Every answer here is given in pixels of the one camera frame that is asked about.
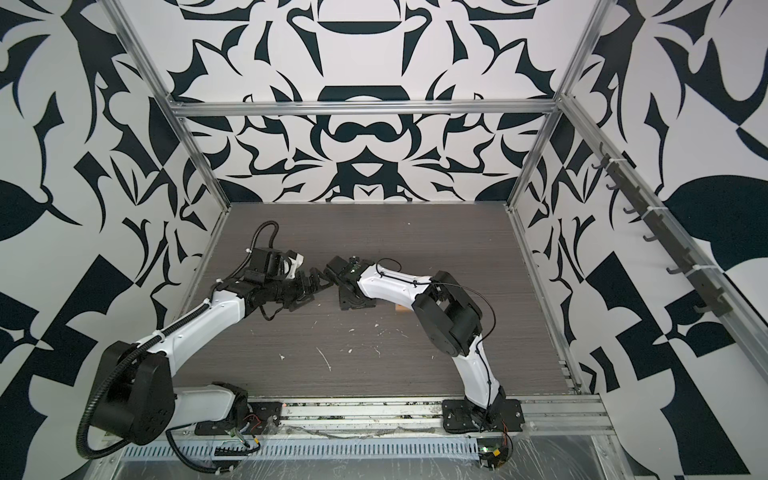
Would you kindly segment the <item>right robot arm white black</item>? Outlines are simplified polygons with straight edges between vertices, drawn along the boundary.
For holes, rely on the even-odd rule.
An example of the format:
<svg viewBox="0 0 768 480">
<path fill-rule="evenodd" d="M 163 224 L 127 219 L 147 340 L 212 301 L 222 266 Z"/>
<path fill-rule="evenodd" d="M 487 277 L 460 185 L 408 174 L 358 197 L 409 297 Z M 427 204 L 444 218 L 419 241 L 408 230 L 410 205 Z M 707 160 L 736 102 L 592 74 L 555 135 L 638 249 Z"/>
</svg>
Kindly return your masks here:
<svg viewBox="0 0 768 480">
<path fill-rule="evenodd" d="M 377 262 L 334 257 L 325 274 L 339 287 L 344 310 L 368 308 L 377 301 L 412 311 L 426 336 L 451 357 L 464 386 L 462 400 L 446 400 L 443 429 L 450 433 L 493 430 L 501 421 L 506 394 L 492 373 L 484 349 L 482 310 L 449 273 L 415 276 Z"/>
</svg>

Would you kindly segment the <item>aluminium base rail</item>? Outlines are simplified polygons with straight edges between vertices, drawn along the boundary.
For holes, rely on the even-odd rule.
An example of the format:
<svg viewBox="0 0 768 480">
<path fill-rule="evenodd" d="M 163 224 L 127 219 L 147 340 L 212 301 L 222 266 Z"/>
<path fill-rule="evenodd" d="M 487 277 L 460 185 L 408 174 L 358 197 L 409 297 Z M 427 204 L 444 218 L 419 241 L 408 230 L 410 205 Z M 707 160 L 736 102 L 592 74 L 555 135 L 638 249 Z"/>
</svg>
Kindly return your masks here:
<svg viewBox="0 0 768 480">
<path fill-rule="evenodd" d="M 506 423 L 511 436 L 605 436 L 615 433 L 607 410 L 595 395 L 520 396 L 519 428 Z M 248 420 L 261 440 L 277 438 L 445 437 L 439 397 L 292 398 L 280 411 Z"/>
</svg>

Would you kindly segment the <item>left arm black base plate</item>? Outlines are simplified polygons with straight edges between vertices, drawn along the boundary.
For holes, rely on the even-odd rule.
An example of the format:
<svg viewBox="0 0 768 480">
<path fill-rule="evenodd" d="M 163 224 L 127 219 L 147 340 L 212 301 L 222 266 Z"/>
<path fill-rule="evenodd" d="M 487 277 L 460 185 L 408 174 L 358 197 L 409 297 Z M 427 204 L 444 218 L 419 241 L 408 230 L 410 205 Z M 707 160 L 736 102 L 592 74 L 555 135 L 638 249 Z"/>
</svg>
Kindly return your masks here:
<svg viewBox="0 0 768 480">
<path fill-rule="evenodd" d="M 271 433 L 280 425 L 283 403 L 279 401 L 257 401 L 236 404 L 224 420 L 206 421 L 195 425 L 197 436 L 234 434 L 243 435 Z"/>
</svg>

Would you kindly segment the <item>small green circuit board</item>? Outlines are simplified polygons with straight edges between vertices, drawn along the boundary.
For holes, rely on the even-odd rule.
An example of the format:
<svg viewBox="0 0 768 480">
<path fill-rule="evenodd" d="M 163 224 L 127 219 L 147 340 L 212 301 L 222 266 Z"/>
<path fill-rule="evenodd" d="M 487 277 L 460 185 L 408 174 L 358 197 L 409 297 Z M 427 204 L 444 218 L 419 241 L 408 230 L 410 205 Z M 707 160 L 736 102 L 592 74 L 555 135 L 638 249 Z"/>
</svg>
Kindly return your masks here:
<svg viewBox="0 0 768 480">
<path fill-rule="evenodd" d="M 496 470 L 511 457 L 514 447 L 508 436 L 482 437 L 477 440 L 478 461 L 482 468 Z"/>
</svg>

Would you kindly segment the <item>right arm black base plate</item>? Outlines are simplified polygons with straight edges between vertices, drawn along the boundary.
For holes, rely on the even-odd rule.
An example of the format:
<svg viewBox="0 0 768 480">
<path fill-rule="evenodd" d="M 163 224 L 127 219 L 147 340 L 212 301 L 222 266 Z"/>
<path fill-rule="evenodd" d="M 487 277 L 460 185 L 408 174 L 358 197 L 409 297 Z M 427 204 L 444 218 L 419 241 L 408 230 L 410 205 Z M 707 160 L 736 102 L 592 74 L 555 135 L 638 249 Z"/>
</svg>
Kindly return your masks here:
<svg viewBox="0 0 768 480">
<path fill-rule="evenodd" d="M 450 434 L 476 432 L 521 432 L 525 423 L 521 403 L 499 396 L 488 409 L 468 399 L 443 400 L 442 428 Z"/>
</svg>

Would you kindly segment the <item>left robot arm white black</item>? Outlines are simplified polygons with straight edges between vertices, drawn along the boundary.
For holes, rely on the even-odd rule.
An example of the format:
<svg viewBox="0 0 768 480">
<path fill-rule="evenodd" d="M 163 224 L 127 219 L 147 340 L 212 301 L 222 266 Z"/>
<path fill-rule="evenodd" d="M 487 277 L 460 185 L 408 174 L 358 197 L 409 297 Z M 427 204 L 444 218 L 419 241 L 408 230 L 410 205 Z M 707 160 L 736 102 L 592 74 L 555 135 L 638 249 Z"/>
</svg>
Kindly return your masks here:
<svg viewBox="0 0 768 480">
<path fill-rule="evenodd" d="M 218 431 L 242 429 L 248 414 L 246 390 L 225 382 L 177 389 L 173 378 L 211 340 L 266 304 L 294 311 L 331 286 L 325 274 L 316 268 L 303 271 L 302 263 L 302 255 L 292 250 L 251 248 L 193 310 L 140 340 L 108 347 L 77 427 L 78 453 L 101 458 L 200 423 Z"/>
</svg>

